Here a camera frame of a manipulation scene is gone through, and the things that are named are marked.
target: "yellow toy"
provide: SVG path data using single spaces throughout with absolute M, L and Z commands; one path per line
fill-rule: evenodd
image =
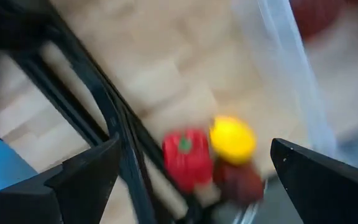
M 215 152 L 232 165 L 249 161 L 256 148 L 256 137 L 244 122 L 228 116 L 217 116 L 209 129 Z

